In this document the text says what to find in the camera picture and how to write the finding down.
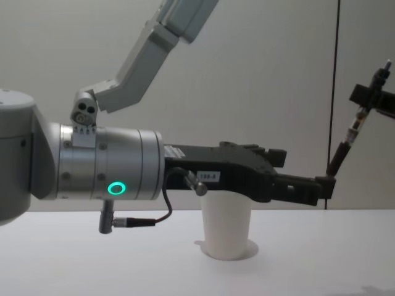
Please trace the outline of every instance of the paper cup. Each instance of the paper cup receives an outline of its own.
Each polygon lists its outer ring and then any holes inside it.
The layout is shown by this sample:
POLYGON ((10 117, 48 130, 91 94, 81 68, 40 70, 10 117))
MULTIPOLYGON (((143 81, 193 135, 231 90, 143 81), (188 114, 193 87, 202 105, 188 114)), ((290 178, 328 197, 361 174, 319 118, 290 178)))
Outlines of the paper cup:
POLYGON ((204 248, 218 260, 238 260, 247 252, 251 200, 233 192, 201 197, 204 248))

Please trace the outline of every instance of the sticker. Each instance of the sticker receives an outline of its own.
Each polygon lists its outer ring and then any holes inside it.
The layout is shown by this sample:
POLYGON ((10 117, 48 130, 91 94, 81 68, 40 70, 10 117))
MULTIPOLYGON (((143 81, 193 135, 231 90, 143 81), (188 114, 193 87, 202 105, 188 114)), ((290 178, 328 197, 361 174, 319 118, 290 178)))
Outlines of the sticker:
POLYGON ((197 178, 201 182, 206 182, 206 183, 208 182, 218 183, 221 177, 220 171, 198 171, 196 174, 197 174, 197 178))
POLYGON ((185 157, 185 154, 178 147, 173 147, 171 145, 165 145, 165 157, 183 158, 183 157, 185 157))

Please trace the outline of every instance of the gray robot arm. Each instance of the gray robot arm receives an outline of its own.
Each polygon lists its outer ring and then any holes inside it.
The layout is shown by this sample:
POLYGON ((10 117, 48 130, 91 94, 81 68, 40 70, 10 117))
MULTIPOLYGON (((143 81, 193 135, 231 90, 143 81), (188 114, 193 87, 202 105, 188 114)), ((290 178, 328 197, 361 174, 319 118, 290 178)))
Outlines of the gray robot arm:
POLYGON ((183 38, 191 43, 218 0, 166 0, 147 21, 135 46, 114 79, 83 88, 108 113, 137 104, 169 52, 183 38))

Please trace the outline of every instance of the silver connector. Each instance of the silver connector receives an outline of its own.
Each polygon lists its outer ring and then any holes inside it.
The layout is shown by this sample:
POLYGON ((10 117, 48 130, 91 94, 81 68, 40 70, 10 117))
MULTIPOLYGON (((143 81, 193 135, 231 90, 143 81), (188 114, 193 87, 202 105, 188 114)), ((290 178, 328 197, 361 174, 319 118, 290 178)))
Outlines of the silver connector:
POLYGON ((369 112, 366 108, 361 107, 355 115, 355 119, 353 120, 351 126, 347 130, 346 138, 344 142, 348 143, 350 146, 353 145, 355 139, 357 138, 359 131, 365 123, 365 119, 367 118, 369 112))
POLYGON ((126 222, 127 219, 126 218, 114 218, 112 225, 113 227, 126 227, 126 222))
POLYGON ((200 182, 199 178, 192 172, 188 171, 188 175, 184 177, 185 183, 196 192, 197 196, 204 196, 207 193, 207 186, 200 182))

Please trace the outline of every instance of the white wall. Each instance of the white wall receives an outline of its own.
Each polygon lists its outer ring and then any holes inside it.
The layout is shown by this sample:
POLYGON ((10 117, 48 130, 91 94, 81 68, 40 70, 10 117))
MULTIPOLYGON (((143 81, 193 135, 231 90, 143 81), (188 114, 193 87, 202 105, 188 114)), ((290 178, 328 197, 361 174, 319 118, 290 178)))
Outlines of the white wall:
MULTIPOLYGON (((395 1, 341 1, 332 154, 354 118, 356 83, 395 60, 395 1)), ((395 67, 385 86, 395 93, 395 67)), ((338 173, 329 208, 395 208, 395 121, 371 112, 338 173)))
MULTIPOLYGON (((159 3, 0 1, 1 86, 31 94, 50 120, 68 123, 75 91, 115 75, 159 3)), ((234 141, 286 149, 282 172, 322 175, 336 5, 221 0, 197 40, 179 44, 170 54, 143 100, 117 113, 100 113, 98 123, 159 130, 167 143, 234 141)), ((190 192, 170 195, 175 208, 199 207, 190 192)), ((99 207, 34 201, 31 210, 99 207)), ((282 202, 257 207, 301 208, 282 202)), ((164 203, 160 197, 118 208, 164 208, 164 203)))

